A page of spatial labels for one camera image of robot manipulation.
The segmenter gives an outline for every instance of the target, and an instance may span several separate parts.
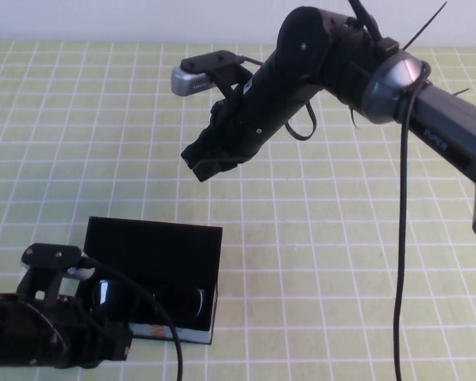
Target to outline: white wall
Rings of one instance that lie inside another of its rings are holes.
[[[401,43],[443,0],[362,0]],[[271,43],[296,6],[352,14],[347,0],[0,0],[0,39]],[[476,0],[449,0],[418,45],[476,46]]]

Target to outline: black robotic arm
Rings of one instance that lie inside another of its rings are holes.
[[[472,229],[476,233],[476,106],[429,80],[431,68],[399,43],[382,37],[359,0],[355,17],[299,7],[283,22],[276,48],[252,74],[247,57],[213,52],[183,60],[171,76],[173,93],[187,96],[218,87],[225,96],[212,108],[207,128],[182,152],[199,181],[251,160],[304,106],[316,128],[310,100],[326,90],[374,124],[397,122],[401,131],[401,178],[397,295],[393,313],[395,373],[401,379],[399,320],[405,266],[407,137],[411,131],[475,185]]]

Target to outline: black box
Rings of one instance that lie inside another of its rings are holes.
[[[180,341],[211,344],[221,244],[220,227],[90,217],[83,251],[147,289],[168,284],[201,290],[205,297],[198,318],[175,325]],[[94,289],[103,280],[116,279],[96,270],[89,279],[80,282],[76,296],[86,308],[94,306]],[[176,302],[176,298],[171,300],[171,304]],[[156,319],[127,322],[136,338],[172,338],[169,328]]]

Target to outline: black cable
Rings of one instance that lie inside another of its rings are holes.
[[[183,358],[182,358],[182,345],[181,345],[181,342],[180,342],[180,338],[178,336],[178,333],[176,332],[176,328],[175,328],[175,325],[173,324],[173,321],[171,320],[171,318],[167,314],[166,310],[160,305],[160,303],[157,302],[157,300],[155,299],[155,296],[150,294],[149,292],[147,292],[141,285],[134,282],[128,276],[122,274],[121,272],[115,270],[114,268],[109,267],[105,264],[102,264],[102,263],[98,262],[97,260],[94,260],[93,258],[87,258],[86,261],[89,262],[91,267],[95,267],[96,269],[101,269],[102,271],[108,272],[109,274],[119,278],[119,280],[126,283],[138,295],[147,299],[152,304],[153,310],[160,313],[161,318],[169,326],[171,334],[173,335],[173,341],[174,341],[175,347],[176,347],[176,355],[178,357],[178,375],[176,377],[176,380],[177,381],[182,381]]]
[[[28,308],[30,308],[33,312],[36,313],[37,317],[39,317],[46,325],[53,331],[55,336],[58,338],[59,343],[62,346],[62,353],[67,352],[67,344],[65,343],[65,340],[63,339],[60,331],[56,329],[56,327],[51,323],[49,318],[44,315],[37,307],[35,307],[31,302],[28,302],[26,298],[21,298],[16,301],[17,303],[20,303]]]
[[[395,296],[395,309],[393,313],[393,356],[395,363],[395,375],[397,381],[401,381],[400,367],[400,314],[402,304],[402,292],[404,290],[404,273],[405,273],[405,231],[407,226],[407,149],[409,137],[409,120],[413,111],[414,102],[417,95],[425,85],[427,78],[430,76],[430,65],[424,61],[423,73],[415,82],[412,92],[409,95],[409,104],[401,127],[401,158],[400,158],[400,217],[398,224],[398,270],[397,270],[397,293]]]
[[[365,7],[359,0],[349,0],[351,8],[355,11],[356,19],[367,27],[368,33],[374,41],[382,39],[378,26],[375,24],[372,17],[369,15]]]

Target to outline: table surface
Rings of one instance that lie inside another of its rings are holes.
[[[311,140],[281,129],[253,161],[199,183],[179,154],[221,95],[177,97],[170,74],[221,48],[258,60],[273,49],[0,41],[0,292],[15,290],[34,241],[83,246],[90,215],[218,225],[214,341],[183,346],[185,380],[392,380],[398,125],[355,128],[320,93]],[[476,49],[411,53],[476,104]],[[309,131],[306,111],[292,126]],[[404,379],[476,381],[474,187],[409,142]],[[171,380],[175,349],[135,341],[123,364],[1,368],[8,379]]]

